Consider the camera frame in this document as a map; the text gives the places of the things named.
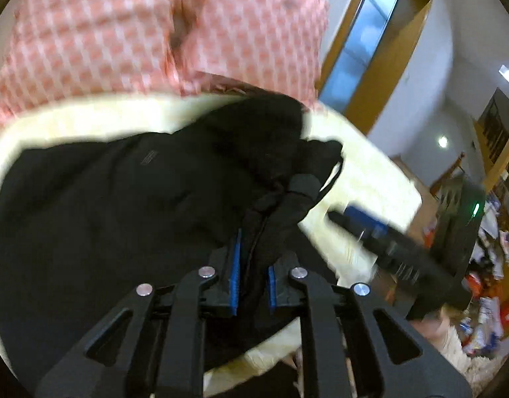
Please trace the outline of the clutter pile on floor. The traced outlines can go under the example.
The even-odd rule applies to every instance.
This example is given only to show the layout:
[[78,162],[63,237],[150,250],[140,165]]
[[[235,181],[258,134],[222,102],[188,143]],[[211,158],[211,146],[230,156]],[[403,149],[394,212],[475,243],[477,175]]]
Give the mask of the clutter pile on floor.
[[432,183],[435,218],[425,246],[451,282],[438,289],[441,325],[428,338],[476,397],[509,397],[509,243],[488,190],[462,159]]

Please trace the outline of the yellow floral bed mattress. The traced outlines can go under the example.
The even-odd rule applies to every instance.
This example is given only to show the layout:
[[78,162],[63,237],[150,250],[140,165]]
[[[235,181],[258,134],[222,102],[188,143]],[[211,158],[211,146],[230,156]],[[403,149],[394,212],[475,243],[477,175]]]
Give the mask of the yellow floral bed mattress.
[[[35,196],[41,172],[13,176],[20,155],[32,148],[105,144],[141,133],[174,133],[229,102],[227,95],[180,98],[173,95],[95,95],[44,105],[12,120],[0,131],[0,205],[3,190],[19,200]],[[356,204],[399,230],[406,230],[422,199],[391,160],[342,115],[324,105],[305,117],[305,137],[336,140],[343,146],[343,172],[334,188],[300,224],[322,254],[322,265],[347,285],[372,275],[372,259],[343,232],[325,221],[328,209]],[[28,246],[18,260],[0,253],[0,356],[22,384],[33,386],[42,369],[53,363],[64,339],[77,339],[108,307],[142,282],[170,283],[176,252],[124,254],[109,243],[102,248],[107,270],[97,268],[99,255],[65,242],[57,257],[68,270],[50,272],[45,248]]]

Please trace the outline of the blue glass wooden door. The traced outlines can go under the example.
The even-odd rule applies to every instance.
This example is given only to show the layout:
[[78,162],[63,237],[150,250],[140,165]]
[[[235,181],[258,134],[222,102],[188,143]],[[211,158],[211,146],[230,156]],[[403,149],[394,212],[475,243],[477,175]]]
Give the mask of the blue glass wooden door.
[[406,70],[432,0],[328,0],[319,100],[369,134]]

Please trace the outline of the black pants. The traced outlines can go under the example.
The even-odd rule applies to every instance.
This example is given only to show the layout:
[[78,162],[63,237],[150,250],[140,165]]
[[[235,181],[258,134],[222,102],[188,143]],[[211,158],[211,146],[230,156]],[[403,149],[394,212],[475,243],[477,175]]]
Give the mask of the black pants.
[[138,284],[177,283],[240,247],[243,334],[225,361],[268,337],[268,270],[322,198],[339,141],[302,137],[301,104],[257,95],[172,134],[23,151],[0,189],[0,337],[29,390]]

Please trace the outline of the left polka dot pillow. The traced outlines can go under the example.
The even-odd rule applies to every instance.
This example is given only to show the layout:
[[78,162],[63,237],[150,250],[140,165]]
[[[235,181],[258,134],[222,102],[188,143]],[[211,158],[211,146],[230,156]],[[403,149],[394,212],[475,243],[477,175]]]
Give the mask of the left polka dot pillow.
[[19,0],[0,68],[0,128],[100,93],[182,92],[175,42],[201,0]]

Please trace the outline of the polka dot pillow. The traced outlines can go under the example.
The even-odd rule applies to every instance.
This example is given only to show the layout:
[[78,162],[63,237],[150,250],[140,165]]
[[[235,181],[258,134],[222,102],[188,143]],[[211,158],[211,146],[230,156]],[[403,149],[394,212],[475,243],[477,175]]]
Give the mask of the polka dot pillow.
[[266,90],[317,101],[327,0],[182,0],[187,33],[167,73],[182,95]]
[[0,128],[100,93],[182,92],[175,42],[201,0],[19,0],[0,68]]

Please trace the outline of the right polka dot pillow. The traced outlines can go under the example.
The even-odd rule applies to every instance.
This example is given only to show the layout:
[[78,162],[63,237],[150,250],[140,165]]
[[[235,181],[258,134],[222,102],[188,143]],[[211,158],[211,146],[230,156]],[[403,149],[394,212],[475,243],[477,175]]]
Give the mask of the right polka dot pillow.
[[182,95],[266,90],[317,101],[327,0],[182,0],[187,33],[167,73]]

